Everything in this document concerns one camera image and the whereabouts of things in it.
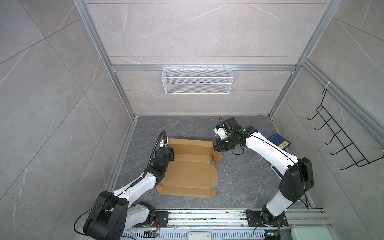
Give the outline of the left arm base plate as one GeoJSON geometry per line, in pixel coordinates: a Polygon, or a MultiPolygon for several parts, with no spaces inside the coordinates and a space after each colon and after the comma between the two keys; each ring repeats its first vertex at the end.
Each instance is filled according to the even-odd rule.
{"type": "Polygon", "coordinates": [[[169,221],[169,212],[168,211],[155,211],[152,217],[151,228],[155,228],[156,226],[160,228],[166,228],[168,226],[169,221]]]}

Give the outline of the blue book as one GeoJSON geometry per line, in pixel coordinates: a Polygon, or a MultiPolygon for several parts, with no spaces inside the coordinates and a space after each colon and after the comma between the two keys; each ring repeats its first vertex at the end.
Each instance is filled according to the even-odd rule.
{"type": "Polygon", "coordinates": [[[284,137],[282,137],[278,133],[274,133],[273,135],[268,137],[268,140],[284,151],[287,150],[292,145],[291,142],[286,140],[284,137]]]}

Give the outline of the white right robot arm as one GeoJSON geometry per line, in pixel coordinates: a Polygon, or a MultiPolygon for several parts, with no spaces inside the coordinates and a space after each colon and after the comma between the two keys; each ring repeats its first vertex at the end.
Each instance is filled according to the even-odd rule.
{"type": "Polygon", "coordinates": [[[261,218],[272,224],[287,208],[297,202],[314,186],[312,163],[307,158],[298,158],[282,150],[252,126],[241,127],[235,118],[223,120],[214,132],[219,136],[215,142],[217,152],[232,152],[236,146],[247,147],[267,160],[282,177],[279,190],[262,208],[261,218]]]}

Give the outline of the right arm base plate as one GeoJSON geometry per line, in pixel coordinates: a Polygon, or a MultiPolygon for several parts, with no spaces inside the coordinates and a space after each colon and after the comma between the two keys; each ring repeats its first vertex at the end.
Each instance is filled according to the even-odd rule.
{"type": "Polygon", "coordinates": [[[262,210],[262,211],[246,210],[245,214],[246,214],[246,220],[248,222],[249,227],[257,227],[257,226],[288,227],[289,226],[285,212],[282,212],[278,216],[273,216],[267,210],[262,210]]]}

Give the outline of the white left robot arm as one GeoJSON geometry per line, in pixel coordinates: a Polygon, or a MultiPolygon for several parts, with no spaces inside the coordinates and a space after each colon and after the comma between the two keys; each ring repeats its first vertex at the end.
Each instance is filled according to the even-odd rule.
{"type": "Polygon", "coordinates": [[[116,191],[100,193],[89,210],[83,234],[95,240],[118,240],[127,228],[137,224],[151,225],[154,207],[144,202],[135,207],[132,204],[163,180],[174,159],[174,149],[161,147],[154,151],[150,165],[138,178],[116,191]]]}

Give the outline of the brown cardboard box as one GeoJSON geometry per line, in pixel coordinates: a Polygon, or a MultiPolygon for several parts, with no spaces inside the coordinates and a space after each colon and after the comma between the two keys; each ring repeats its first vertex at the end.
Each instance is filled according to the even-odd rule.
{"type": "Polygon", "coordinates": [[[165,196],[211,199],[217,194],[222,155],[212,141],[169,139],[175,158],[157,191],[165,196]]]}

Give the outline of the green box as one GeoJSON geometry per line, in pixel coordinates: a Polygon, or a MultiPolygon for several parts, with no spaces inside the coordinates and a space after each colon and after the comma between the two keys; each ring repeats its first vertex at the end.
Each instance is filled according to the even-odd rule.
{"type": "Polygon", "coordinates": [[[334,240],[331,232],[325,227],[292,227],[293,240],[334,240]]]}

